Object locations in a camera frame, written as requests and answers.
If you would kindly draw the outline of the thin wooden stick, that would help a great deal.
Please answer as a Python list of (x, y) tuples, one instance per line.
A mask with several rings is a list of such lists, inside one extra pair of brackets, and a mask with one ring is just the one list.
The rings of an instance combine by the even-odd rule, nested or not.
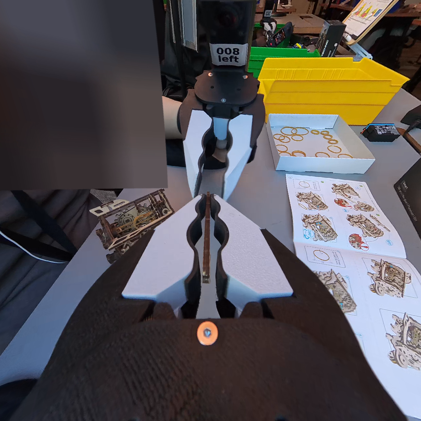
[(211, 203), (210, 192), (206, 193), (206, 206), (205, 206), (205, 222), (203, 232), (203, 260), (202, 260), (202, 283), (210, 284), (210, 217), (211, 217)]

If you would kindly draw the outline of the black handheld device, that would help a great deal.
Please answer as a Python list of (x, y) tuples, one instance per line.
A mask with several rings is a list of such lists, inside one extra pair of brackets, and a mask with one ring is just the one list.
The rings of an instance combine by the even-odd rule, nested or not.
[(278, 48), (287, 45), (291, 35), (293, 34), (293, 29), (293, 24), (288, 22), (268, 37), (266, 46), (270, 48)]

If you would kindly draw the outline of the black printed carton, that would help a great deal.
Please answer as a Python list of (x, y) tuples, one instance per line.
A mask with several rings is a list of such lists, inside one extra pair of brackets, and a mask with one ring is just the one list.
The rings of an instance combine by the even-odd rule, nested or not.
[(340, 44), (346, 24), (338, 20), (325, 20), (315, 48), (321, 57), (333, 57)]

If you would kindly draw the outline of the green plastic bin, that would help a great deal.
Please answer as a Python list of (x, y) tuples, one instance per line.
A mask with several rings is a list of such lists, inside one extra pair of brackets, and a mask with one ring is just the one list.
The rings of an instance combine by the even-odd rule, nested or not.
[(254, 47), (250, 49), (250, 58), (248, 62), (248, 72), (252, 72), (255, 78), (259, 77), (260, 70), (266, 58), (302, 58), (302, 57), (320, 57), (318, 50), (308, 51), (298, 48), (271, 48)]

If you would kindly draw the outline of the black angular object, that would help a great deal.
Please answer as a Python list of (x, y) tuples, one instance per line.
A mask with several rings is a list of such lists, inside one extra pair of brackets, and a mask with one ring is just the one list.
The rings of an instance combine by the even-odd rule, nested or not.
[(408, 125), (405, 133), (409, 133), (415, 128), (421, 128), (421, 105), (408, 111), (406, 115), (401, 119), (401, 123)]

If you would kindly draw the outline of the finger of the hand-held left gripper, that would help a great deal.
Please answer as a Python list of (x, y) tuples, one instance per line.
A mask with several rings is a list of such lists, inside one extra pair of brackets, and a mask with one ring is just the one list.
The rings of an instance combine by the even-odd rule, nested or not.
[(198, 195), (205, 162), (203, 139), (212, 133), (212, 118), (203, 110), (192, 110), (187, 134), (183, 141), (187, 180), (192, 197)]
[(241, 114), (229, 121), (231, 147), (227, 153), (228, 164), (224, 173), (223, 199), (227, 201), (235, 189), (239, 178), (250, 158), (250, 146), (253, 116)]

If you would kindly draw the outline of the white cardboard box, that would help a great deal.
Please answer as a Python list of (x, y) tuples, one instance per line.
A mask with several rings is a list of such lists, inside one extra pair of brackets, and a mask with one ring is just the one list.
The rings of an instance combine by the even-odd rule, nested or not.
[[(272, 128), (283, 126), (333, 129), (353, 158), (280, 156), (275, 148)], [(337, 114), (269, 114), (266, 127), (277, 171), (364, 174), (375, 162), (370, 150)]]

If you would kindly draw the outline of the person's left forearm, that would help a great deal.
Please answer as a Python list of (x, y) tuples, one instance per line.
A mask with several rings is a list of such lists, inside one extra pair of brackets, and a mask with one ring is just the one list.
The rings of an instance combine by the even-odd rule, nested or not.
[(181, 102), (162, 96), (166, 139), (182, 139), (180, 129), (178, 128), (178, 111), (181, 104)]

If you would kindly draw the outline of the grey mesh office chair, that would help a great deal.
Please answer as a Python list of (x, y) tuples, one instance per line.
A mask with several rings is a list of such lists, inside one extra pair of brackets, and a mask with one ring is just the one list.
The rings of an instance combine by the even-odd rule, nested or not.
[(123, 189), (91, 189), (90, 193), (101, 203), (108, 203), (116, 200)]

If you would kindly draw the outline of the black cardboard box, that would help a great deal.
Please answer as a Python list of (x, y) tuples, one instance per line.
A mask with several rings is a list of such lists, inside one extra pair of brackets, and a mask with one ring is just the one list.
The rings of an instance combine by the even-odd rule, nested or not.
[(418, 236), (421, 237), (421, 160), (395, 183), (397, 192)]

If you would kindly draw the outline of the yellow rubber band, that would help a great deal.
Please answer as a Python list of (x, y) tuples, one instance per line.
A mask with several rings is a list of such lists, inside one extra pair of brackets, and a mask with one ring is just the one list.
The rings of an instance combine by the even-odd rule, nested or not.
[(137, 216), (133, 216), (129, 213), (123, 214), (119, 219), (119, 225), (117, 227), (117, 233), (127, 234), (140, 229), (155, 219), (155, 215), (152, 212), (141, 213)]

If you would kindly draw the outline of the wooden mechanical model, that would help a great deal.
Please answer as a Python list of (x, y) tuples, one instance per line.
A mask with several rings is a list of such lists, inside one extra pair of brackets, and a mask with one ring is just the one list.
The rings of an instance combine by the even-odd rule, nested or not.
[(116, 199), (90, 212), (99, 219), (101, 228), (96, 234), (109, 251), (108, 262), (113, 264), (149, 230), (174, 214), (174, 209), (165, 190), (159, 189), (133, 201)]

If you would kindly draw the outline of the yellow plastic bin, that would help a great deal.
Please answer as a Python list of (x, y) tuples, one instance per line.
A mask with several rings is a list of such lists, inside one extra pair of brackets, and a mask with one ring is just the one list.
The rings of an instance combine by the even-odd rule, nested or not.
[(409, 79), (364, 58), (266, 58), (259, 93), (269, 114), (337, 114), (372, 123)]

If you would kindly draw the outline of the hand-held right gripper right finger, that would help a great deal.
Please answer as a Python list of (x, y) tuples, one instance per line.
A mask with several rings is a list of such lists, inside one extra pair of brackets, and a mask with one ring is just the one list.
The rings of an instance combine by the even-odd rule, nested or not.
[(249, 302), (293, 294), (260, 227), (213, 195), (214, 237), (220, 248), (216, 263), (218, 299), (242, 312)]

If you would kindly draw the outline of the black battery with blue label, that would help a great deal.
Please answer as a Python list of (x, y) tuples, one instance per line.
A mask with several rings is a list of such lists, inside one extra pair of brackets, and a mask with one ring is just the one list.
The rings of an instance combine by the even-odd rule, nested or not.
[(368, 124), (361, 134), (370, 142), (393, 142), (400, 136), (396, 126), (392, 123)]

